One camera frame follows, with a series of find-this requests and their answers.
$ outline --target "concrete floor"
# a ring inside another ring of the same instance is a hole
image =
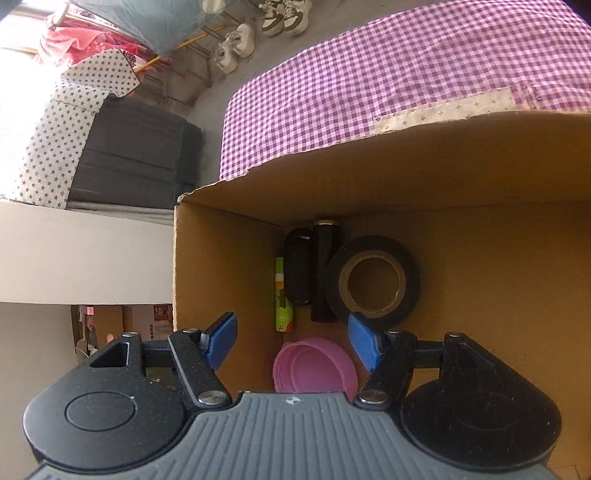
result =
[[[220,148],[222,144],[223,118],[228,102],[238,89],[249,80],[279,65],[307,47],[340,33],[387,15],[435,3],[433,0],[312,0],[308,29],[298,37],[278,35],[266,38],[260,33],[261,17],[255,8],[239,2],[231,5],[243,9],[232,13],[243,14],[245,21],[256,24],[256,48],[251,57],[241,60],[238,68],[225,76],[212,65],[213,86],[202,90],[192,109],[183,105],[171,105],[169,110],[184,116],[200,127],[205,145],[200,165],[200,184],[207,185],[219,178]],[[396,32],[392,32],[396,41]]]

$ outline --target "metal bolt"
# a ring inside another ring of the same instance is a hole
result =
[[[363,390],[359,394],[359,400],[367,405],[381,405],[388,400],[388,394],[376,389]]]
[[[220,407],[228,400],[228,395],[221,390],[207,390],[197,397],[199,403],[208,407]]]

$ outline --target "black cylinder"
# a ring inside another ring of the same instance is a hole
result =
[[[319,220],[312,228],[312,292],[310,303],[313,322],[335,322],[336,316],[326,300],[326,267],[341,244],[340,227],[331,220]]]

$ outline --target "pink plastic cap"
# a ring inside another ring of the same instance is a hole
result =
[[[349,400],[358,387],[351,359],[341,347],[323,338],[286,343],[275,357],[273,381],[279,393],[344,391]]]

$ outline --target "purple gingham fabric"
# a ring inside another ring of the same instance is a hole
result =
[[[517,108],[591,110],[591,28],[560,0],[459,0],[348,31],[234,95],[220,179],[371,135],[377,116],[500,88]]]

